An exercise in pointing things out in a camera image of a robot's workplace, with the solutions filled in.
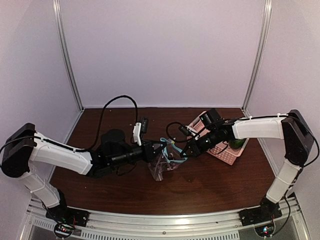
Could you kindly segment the clear zip top bag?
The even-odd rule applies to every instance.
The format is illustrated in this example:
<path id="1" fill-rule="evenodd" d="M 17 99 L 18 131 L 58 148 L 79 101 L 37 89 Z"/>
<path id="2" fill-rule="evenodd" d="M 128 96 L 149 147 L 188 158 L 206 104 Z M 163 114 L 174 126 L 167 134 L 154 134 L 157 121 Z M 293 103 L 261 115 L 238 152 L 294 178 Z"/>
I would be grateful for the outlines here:
<path id="1" fill-rule="evenodd" d="M 163 173 L 177 169 L 179 165 L 187 161 L 187 157 L 181 157 L 182 149 L 175 145 L 175 142 L 164 137 L 160 138 L 166 146 L 161 150 L 155 159 L 148 163 L 148 169 L 155 181 L 162 181 Z"/>

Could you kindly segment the dark red grape bunch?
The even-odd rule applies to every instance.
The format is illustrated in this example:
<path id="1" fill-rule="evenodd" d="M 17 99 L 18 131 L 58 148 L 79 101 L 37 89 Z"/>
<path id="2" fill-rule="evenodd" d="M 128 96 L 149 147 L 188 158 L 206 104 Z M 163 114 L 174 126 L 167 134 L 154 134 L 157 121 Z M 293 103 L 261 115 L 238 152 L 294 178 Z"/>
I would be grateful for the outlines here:
<path id="1" fill-rule="evenodd" d="M 176 167 L 177 165 L 168 161 L 164 155 L 159 156 L 148 164 L 148 169 L 153 179 L 157 182 L 163 180 L 163 172 L 173 171 Z"/>

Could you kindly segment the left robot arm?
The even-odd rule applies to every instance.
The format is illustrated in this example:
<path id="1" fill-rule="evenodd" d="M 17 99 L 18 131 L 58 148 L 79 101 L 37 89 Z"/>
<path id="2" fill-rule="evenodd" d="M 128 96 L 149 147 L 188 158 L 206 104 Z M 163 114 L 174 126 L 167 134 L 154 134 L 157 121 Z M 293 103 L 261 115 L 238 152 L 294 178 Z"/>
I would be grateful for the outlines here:
<path id="1" fill-rule="evenodd" d="M 41 178 L 34 166 L 41 162 L 74 171 L 90 178 L 102 178 L 125 165 L 135 165 L 142 160 L 150 163 L 167 146 L 165 141 L 142 140 L 137 129 L 133 131 L 134 143 L 126 143 L 120 129 L 111 129 L 101 137 L 96 150 L 76 148 L 46 138 L 26 123 L 1 147 L 2 172 L 23 182 L 61 222 L 72 218 L 64 194 Z"/>

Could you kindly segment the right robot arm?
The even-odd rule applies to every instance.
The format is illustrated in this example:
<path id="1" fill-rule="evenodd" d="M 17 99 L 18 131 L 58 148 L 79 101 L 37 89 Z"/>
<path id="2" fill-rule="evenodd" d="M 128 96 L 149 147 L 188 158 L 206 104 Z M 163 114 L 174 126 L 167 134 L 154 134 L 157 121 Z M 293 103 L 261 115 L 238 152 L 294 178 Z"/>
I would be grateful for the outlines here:
<path id="1" fill-rule="evenodd" d="M 199 116 L 208 133 L 193 133 L 180 127 L 188 139 L 180 156 L 198 157 L 222 142 L 245 139 L 279 139 L 284 141 L 285 155 L 282 167 L 256 210 L 259 220 L 268 220 L 277 204 L 297 181 L 306 167 L 310 151 L 317 141 L 301 113 L 293 109 L 286 114 L 225 119 L 212 108 Z"/>

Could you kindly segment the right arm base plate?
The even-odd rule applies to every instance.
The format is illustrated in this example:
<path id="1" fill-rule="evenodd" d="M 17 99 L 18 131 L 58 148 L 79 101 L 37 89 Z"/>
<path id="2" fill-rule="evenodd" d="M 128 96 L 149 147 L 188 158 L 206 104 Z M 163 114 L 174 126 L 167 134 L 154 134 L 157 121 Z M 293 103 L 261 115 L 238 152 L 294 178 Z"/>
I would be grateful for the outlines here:
<path id="1" fill-rule="evenodd" d="M 241 210 L 238 214 L 243 227 L 270 222 L 283 215 L 278 204 L 276 204 L 275 207 L 261 205 L 253 208 L 246 208 Z"/>

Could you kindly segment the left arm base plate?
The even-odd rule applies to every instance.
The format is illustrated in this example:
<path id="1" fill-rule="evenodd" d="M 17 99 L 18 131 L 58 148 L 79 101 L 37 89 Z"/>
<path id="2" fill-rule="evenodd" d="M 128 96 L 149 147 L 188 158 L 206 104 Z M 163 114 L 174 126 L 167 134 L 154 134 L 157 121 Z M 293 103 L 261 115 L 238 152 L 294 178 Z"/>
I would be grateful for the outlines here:
<path id="1" fill-rule="evenodd" d="M 47 207 L 45 217 L 54 220 L 56 223 L 67 224 L 71 227 L 86 227 L 89 219 L 89 212 L 72 207 L 68 207 L 62 203 L 55 207 Z"/>

